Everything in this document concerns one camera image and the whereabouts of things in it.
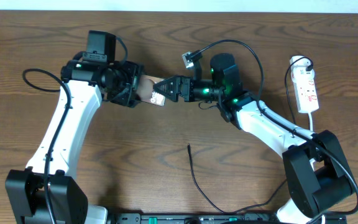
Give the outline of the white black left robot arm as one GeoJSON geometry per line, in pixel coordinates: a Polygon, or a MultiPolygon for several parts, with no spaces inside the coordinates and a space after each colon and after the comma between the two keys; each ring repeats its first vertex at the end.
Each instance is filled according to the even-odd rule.
{"type": "Polygon", "coordinates": [[[59,100],[40,146],[22,170],[10,170],[5,188],[17,223],[107,223],[108,210],[91,205],[76,183],[83,141],[105,101],[132,108],[142,65],[116,60],[122,40],[92,30],[56,78],[59,100]]]}

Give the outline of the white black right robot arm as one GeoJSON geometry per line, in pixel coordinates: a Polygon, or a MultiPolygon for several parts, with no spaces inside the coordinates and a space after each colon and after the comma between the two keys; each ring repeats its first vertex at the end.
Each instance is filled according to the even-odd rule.
{"type": "Polygon", "coordinates": [[[358,186],[338,138],[330,131],[303,129],[273,112],[242,86],[234,56],[223,53],[210,61],[210,80],[201,77],[197,58],[190,53],[185,63],[195,69],[193,77],[175,75],[154,85],[170,99],[215,102],[223,119],[250,133],[283,160],[289,201],[275,216],[280,223],[345,223],[358,210],[335,212],[331,207],[356,195],[358,186]]]}

